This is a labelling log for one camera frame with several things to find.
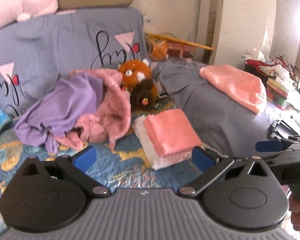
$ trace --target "gray ribbed panel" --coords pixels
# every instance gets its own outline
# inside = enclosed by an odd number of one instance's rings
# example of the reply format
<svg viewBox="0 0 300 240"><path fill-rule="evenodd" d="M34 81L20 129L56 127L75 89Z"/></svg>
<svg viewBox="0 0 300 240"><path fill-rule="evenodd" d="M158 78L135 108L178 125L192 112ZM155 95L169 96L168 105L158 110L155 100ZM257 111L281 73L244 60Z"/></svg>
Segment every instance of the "gray ribbed panel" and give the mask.
<svg viewBox="0 0 300 240"><path fill-rule="evenodd" d="M288 240L284 230L242 233L218 225L195 200L171 189L118 189L92 201L83 216L62 229L40 234L12 228L0 240Z"/></svg>

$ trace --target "plush toy ear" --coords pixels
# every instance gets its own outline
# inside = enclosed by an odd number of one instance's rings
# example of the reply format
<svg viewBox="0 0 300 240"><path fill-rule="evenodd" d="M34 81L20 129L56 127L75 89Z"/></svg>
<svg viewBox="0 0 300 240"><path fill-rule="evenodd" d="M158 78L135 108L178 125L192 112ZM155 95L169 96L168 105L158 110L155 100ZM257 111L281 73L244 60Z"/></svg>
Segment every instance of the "plush toy ear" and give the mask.
<svg viewBox="0 0 300 240"><path fill-rule="evenodd" d="M146 58L142 62L149 67L149 61Z"/></svg>

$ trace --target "pink triangle print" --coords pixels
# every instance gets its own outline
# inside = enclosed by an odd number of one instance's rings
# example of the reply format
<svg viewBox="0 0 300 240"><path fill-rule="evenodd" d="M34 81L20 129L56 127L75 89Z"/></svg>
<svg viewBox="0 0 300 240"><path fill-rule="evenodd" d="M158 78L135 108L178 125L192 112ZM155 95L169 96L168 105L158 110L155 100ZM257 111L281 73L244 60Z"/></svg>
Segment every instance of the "pink triangle print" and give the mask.
<svg viewBox="0 0 300 240"><path fill-rule="evenodd" d="M0 74L4 77L4 79L9 85L11 83L10 78L12 78L13 67L14 67L14 62L3 64L0 66Z"/></svg>
<svg viewBox="0 0 300 240"><path fill-rule="evenodd" d="M132 46L132 41L134 37L134 32L117 34L114 38L121 44L126 52L130 51L130 47Z"/></svg>

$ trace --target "pink fuzzy cloth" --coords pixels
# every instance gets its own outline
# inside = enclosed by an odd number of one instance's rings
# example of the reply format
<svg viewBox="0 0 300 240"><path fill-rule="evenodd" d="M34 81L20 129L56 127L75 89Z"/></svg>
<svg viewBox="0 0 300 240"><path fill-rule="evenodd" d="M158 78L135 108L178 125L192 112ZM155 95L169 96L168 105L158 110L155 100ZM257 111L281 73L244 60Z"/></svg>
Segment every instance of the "pink fuzzy cloth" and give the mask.
<svg viewBox="0 0 300 240"><path fill-rule="evenodd" d="M266 88L260 78L229 65L203 67L200 76L253 113L264 111Z"/></svg>
<svg viewBox="0 0 300 240"><path fill-rule="evenodd" d="M147 134L160 157L191 152L202 142L181 109L151 114L143 121Z"/></svg>
<svg viewBox="0 0 300 240"><path fill-rule="evenodd" d="M65 137L55 137L62 145L75 150L82 149L83 142L103 143L107 138L111 149L117 139L123 137L130 128L131 105L129 93L120 89L122 74L117 70L99 68L96 70L74 70L70 75L86 72L103 80L105 97L94 114L82 115L74 125L74 130Z"/></svg>

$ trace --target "human hand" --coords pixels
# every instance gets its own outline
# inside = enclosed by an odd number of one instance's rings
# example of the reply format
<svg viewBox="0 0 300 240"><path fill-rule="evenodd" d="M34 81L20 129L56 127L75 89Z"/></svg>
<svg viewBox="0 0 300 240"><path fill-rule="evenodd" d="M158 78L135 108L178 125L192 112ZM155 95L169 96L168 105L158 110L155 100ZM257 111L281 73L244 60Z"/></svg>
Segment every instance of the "human hand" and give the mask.
<svg viewBox="0 0 300 240"><path fill-rule="evenodd" d="M291 223L295 231L300 231L300 201L295 199L292 194L289 198L291 213Z"/></svg>

